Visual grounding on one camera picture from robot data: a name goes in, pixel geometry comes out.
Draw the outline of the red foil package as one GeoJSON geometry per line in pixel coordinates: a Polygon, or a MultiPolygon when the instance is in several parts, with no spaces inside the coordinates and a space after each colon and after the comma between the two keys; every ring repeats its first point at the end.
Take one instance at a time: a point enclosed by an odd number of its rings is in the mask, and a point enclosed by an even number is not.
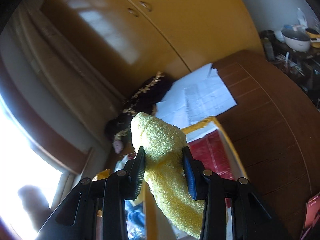
{"type": "Polygon", "coordinates": [[[218,130],[188,143],[194,159],[225,179],[233,180],[232,169],[218,130]]]}

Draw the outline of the yellow fluffy towel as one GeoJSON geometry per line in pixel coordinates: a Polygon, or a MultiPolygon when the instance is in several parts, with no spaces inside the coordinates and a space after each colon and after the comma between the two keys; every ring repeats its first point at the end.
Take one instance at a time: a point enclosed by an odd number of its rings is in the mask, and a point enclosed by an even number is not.
{"type": "Polygon", "coordinates": [[[157,206],[176,228],[199,238],[204,200],[193,200],[188,192],[182,165],[185,134],[176,126],[146,113],[131,121],[132,144],[145,151],[144,179],[157,206]]]}

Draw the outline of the yellow gift box tray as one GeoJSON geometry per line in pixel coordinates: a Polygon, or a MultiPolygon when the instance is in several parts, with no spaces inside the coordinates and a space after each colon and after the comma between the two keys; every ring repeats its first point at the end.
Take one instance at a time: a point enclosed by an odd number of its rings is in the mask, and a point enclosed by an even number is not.
{"type": "Polygon", "coordinates": [[[194,159],[222,178],[232,179],[221,137],[213,131],[187,143],[187,136],[198,127],[182,131],[176,126],[145,113],[131,122],[132,144],[145,151],[144,179],[157,206],[178,230],[198,239],[202,228],[204,202],[193,200],[188,192],[182,166],[182,148],[190,148],[194,159]]]}

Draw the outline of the small pink knitted item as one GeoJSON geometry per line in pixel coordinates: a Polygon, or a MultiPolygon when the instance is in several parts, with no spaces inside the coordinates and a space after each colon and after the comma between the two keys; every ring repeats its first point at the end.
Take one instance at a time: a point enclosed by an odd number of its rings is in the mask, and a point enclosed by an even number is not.
{"type": "Polygon", "coordinates": [[[116,154],[120,154],[124,149],[124,143],[121,139],[115,140],[112,145],[116,154]]]}

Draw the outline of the white paper sheets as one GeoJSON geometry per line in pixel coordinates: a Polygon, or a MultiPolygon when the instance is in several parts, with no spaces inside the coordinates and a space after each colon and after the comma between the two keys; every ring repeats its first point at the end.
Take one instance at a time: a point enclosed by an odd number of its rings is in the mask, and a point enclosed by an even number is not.
{"type": "Polygon", "coordinates": [[[236,106],[217,69],[209,63],[175,81],[156,103],[155,116],[180,129],[236,106]]]}

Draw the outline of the dark purple gold-trimmed cloth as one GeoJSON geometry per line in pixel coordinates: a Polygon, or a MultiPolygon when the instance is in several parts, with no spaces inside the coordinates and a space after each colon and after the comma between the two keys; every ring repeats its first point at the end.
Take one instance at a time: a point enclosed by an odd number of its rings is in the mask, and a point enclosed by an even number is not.
{"type": "Polygon", "coordinates": [[[104,133],[112,141],[129,136],[134,116],[140,112],[151,115],[174,83],[167,74],[158,72],[146,80],[122,106],[119,115],[107,122],[104,133]]]}

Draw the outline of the beige curtain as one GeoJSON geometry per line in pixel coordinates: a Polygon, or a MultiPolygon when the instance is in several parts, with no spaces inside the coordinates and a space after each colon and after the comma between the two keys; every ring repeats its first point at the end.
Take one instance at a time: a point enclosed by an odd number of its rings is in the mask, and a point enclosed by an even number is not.
{"type": "Polygon", "coordinates": [[[114,143],[105,131],[117,117],[116,90],[53,27],[38,7],[21,2],[10,26],[31,66],[52,96],[104,147],[114,143]]]}

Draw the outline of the dark side table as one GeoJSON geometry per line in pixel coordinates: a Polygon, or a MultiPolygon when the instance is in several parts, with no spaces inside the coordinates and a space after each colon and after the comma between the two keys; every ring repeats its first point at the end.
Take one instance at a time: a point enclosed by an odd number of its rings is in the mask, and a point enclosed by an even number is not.
{"type": "Polygon", "coordinates": [[[319,104],[319,48],[311,46],[309,51],[294,51],[276,38],[272,30],[259,33],[262,42],[269,41],[274,64],[284,72],[309,97],[314,105],[319,104]]]}

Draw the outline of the white rice cooker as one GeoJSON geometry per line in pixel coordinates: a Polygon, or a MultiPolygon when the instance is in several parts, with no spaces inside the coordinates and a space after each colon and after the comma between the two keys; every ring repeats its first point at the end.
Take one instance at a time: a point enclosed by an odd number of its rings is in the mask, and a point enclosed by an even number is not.
{"type": "Polygon", "coordinates": [[[310,36],[303,31],[282,29],[281,33],[287,46],[298,52],[307,52],[311,47],[310,36]]]}

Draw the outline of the yellow wooden wardrobe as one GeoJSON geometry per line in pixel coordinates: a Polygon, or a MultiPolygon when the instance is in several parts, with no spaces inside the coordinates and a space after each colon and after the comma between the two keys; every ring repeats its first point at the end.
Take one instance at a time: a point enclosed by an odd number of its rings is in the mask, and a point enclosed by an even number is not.
{"type": "Polygon", "coordinates": [[[121,94],[241,50],[263,53],[242,0],[44,0],[44,15],[121,94]]]}

